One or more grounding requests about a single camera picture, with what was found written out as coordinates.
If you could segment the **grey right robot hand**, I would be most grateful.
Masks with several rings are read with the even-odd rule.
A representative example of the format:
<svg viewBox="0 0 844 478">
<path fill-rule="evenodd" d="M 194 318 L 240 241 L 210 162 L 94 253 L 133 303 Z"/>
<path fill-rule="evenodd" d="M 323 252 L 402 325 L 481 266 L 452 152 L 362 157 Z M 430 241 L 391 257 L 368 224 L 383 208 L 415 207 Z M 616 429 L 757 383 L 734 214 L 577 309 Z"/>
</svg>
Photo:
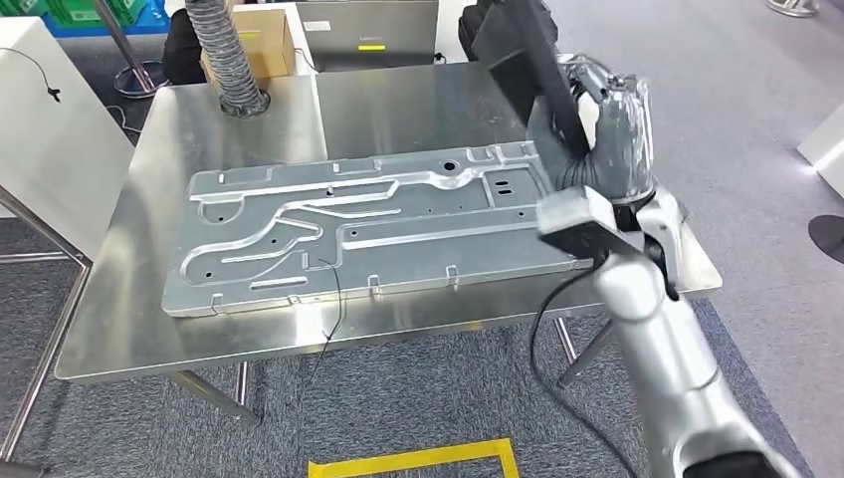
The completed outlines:
<svg viewBox="0 0 844 478">
<path fill-rule="evenodd" d="M 649 197 L 655 188 L 650 92 L 635 74 L 615 74 L 583 54 L 561 57 L 557 68 L 569 84 L 573 112 L 566 118 L 585 136 L 574 152 L 545 95 L 536 98 L 527 130 L 556 191 L 587 185 L 614 205 Z"/>
</svg>

